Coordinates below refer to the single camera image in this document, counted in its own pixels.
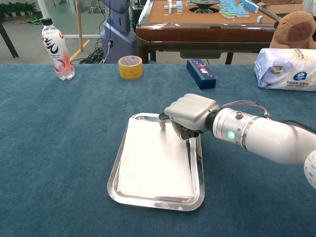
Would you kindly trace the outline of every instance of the floor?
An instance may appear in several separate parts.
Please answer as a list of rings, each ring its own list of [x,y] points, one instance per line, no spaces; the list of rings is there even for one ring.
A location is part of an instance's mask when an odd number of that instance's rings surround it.
[[[0,37],[0,64],[7,63],[46,63],[50,64],[51,59],[41,42],[41,25],[20,24],[15,25],[14,20],[3,22],[11,41],[19,54],[19,58],[12,58],[2,37]],[[94,51],[97,39],[89,39],[89,43],[75,58],[78,63],[80,58],[87,57]],[[79,49],[79,39],[66,39],[68,54],[71,57]],[[254,64],[256,53],[236,53],[232,64]],[[219,59],[209,59],[210,64],[225,64],[226,54],[223,53]],[[157,52],[157,62],[167,64],[186,64],[186,59],[180,57],[178,52]]]
[[[66,35],[77,35],[77,16],[75,11],[75,1],[71,6],[65,0],[44,0],[46,8],[52,18],[54,25]],[[99,32],[99,23],[104,20],[103,14],[98,11],[100,8],[108,14],[108,10],[102,1],[85,0],[81,5],[81,23],[83,34],[94,35]]]

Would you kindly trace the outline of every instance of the plastic bottle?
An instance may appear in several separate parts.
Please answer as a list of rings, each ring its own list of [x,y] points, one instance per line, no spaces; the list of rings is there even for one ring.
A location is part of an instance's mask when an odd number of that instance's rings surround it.
[[[63,34],[53,26],[50,18],[41,20],[44,28],[41,40],[53,60],[55,72],[60,80],[71,80],[75,76],[75,68],[71,63]]]

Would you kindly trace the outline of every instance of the blue carpet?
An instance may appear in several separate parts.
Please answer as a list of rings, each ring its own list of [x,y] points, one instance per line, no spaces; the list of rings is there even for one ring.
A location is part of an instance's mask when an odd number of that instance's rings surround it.
[[[144,65],[135,81],[117,65],[0,66],[0,236],[314,237],[316,190],[302,166],[281,166],[202,135],[205,200],[193,212],[114,202],[106,184],[128,122],[160,113],[185,93],[220,105],[253,100],[274,120],[316,127],[316,94],[257,87],[253,66],[210,66],[199,90],[185,65]],[[245,112],[261,115],[255,108]]]

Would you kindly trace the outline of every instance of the tray rim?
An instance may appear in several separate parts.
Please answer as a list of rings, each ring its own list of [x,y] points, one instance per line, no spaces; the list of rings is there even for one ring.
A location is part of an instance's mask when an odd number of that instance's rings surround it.
[[[139,118],[139,117],[152,117],[152,118],[158,118],[158,114],[152,114],[152,113],[138,113],[130,118]],[[190,148],[194,148],[195,154],[196,154],[196,165],[195,165],[195,181],[198,182],[197,190],[198,190],[198,196],[193,203],[189,205],[185,205],[185,201],[183,202],[176,202],[176,201],[162,201],[162,200],[152,200],[151,198],[138,198],[138,197],[122,197],[120,194],[116,192],[114,189],[115,180],[117,177],[117,174],[119,174],[119,165],[120,165],[120,159],[121,154],[124,148],[124,142],[126,137],[126,132],[128,129],[128,123],[122,138],[122,141],[120,143],[118,153],[116,156],[116,159],[114,161],[114,165],[107,183],[107,191],[109,196],[116,202],[121,204],[128,204],[128,205],[134,205],[134,206],[142,206],[142,207],[151,207],[151,208],[159,208],[159,209],[169,209],[169,210],[178,210],[178,211],[193,211],[199,208],[205,198],[205,187],[204,187],[204,173],[203,173],[203,162],[202,162],[202,150],[201,150],[201,137],[197,138],[191,138],[189,140]]]

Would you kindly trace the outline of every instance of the plush toy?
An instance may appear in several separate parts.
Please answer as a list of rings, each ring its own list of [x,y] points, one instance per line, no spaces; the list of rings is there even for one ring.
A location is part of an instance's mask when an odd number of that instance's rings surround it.
[[[275,32],[270,48],[315,49],[313,34],[316,22],[310,13],[295,11],[274,23]]]

